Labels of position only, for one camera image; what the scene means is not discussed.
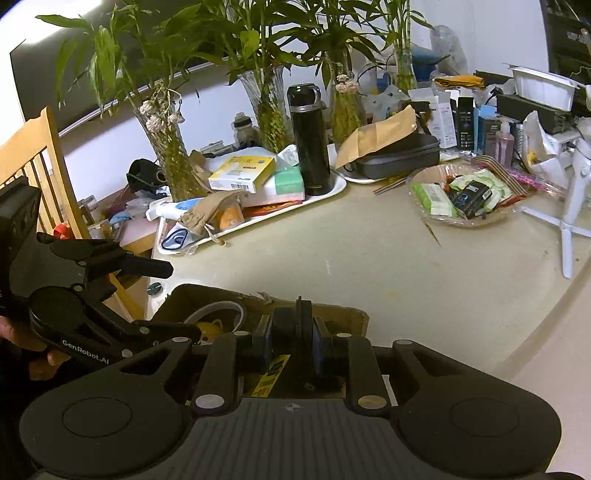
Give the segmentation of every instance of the wooden chair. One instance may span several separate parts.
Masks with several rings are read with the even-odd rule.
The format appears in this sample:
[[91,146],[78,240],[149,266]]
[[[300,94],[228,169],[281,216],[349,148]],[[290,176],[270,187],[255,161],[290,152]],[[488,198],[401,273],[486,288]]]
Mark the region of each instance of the wooden chair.
[[[0,146],[0,187],[23,175],[28,177],[30,185],[41,189],[38,231],[53,233],[56,225],[68,220],[76,238],[90,238],[74,196],[56,124],[49,108],[45,108],[39,118],[27,121]],[[115,296],[128,320],[142,319],[143,309],[113,274],[110,280],[117,288]]]

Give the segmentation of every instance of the plastic bag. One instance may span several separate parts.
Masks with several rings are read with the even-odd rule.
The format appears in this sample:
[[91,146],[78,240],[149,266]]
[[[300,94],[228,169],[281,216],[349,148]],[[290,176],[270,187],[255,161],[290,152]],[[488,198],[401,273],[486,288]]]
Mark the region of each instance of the plastic bag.
[[143,217],[154,199],[139,197],[127,202],[127,211],[133,217]]
[[540,125],[537,111],[526,117],[523,131],[527,139],[527,153],[523,160],[530,173],[564,189],[568,188],[569,179],[557,158],[560,152],[556,150],[556,145]]
[[482,105],[491,105],[496,106],[496,96],[493,95],[493,90],[496,88],[503,91],[504,95],[515,95],[517,93],[517,88],[515,86],[515,79],[507,80],[506,83],[503,85],[489,85],[486,87],[486,90],[474,90],[474,100],[476,102],[477,107],[481,107]]
[[466,161],[453,164],[441,164],[434,167],[417,170],[413,172],[406,181],[408,193],[413,198],[414,204],[416,205],[424,220],[436,220],[451,226],[465,228],[481,227],[498,222],[507,218],[509,215],[514,214],[517,209],[514,205],[509,205],[505,207],[498,207],[493,212],[488,213],[485,216],[478,216],[472,219],[465,219],[459,216],[453,218],[450,216],[431,215],[425,209],[423,203],[413,188],[413,185],[416,183],[445,183],[446,179],[450,176],[457,177],[470,175],[479,170],[483,169]]
[[437,70],[446,75],[468,74],[468,60],[456,33],[445,25],[431,30],[431,49],[439,58],[450,55],[437,65]]
[[378,95],[366,95],[362,100],[365,112],[372,115],[372,122],[381,122],[398,112],[401,102],[410,98],[396,85],[391,84],[384,92]]

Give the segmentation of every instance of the white stand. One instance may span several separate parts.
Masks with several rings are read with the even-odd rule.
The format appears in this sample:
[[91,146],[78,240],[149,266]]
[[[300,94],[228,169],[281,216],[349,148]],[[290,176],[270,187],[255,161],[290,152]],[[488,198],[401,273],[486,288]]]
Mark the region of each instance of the white stand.
[[585,201],[585,192],[591,183],[591,145],[582,138],[577,142],[573,154],[574,176],[570,180],[569,192],[562,219],[546,215],[529,207],[522,211],[545,222],[556,225],[562,233],[562,273],[573,278],[573,233],[591,238],[591,231],[574,225]]

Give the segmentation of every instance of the white tripod leg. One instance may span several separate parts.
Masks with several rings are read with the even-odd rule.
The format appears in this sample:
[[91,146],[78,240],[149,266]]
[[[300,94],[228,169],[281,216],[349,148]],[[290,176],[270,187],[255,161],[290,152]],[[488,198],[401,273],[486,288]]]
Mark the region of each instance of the white tripod leg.
[[[587,145],[587,148],[591,150],[591,147],[582,138],[579,139],[577,145],[581,143]],[[578,148],[573,155],[573,169],[574,176],[570,180],[569,193],[562,215],[562,221],[567,225],[574,225],[577,221],[581,208],[583,208],[587,186],[591,182],[591,160],[585,157]]]
[[556,217],[553,217],[551,215],[548,215],[546,213],[539,212],[538,210],[534,210],[533,208],[529,208],[526,206],[521,207],[521,211],[523,213],[527,213],[528,215],[531,215],[532,217],[536,217],[536,218],[539,218],[540,220],[551,223],[552,225],[560,226],[559,219],[557,219]]
[[562,232],[562,274],[565,278],[573,278],[573,235],[569,229]]

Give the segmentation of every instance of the plastic bottle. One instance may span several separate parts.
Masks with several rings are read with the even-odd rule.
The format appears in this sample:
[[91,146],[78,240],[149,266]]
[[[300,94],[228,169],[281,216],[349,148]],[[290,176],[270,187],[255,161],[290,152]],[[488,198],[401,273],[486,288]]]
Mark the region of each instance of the plastic bottle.
[[183,214],[190,210],[201,199],[190,199],[178,203],[157,203],[146,211],[146,218],[152,222],[156,218],[179,221]]
[[515,137],[511,135],[511,124],[507,120],[503,120],[501,130],[495,135],[495,158],[505,168],[510,168],[513,162],[513,148],[515,146]]
[[258,131],[252,126],[252,120],[249,116],[246,116],[243,112],[238,113],[232,125],[236,130],[234,138],[240,148],[259,146]]

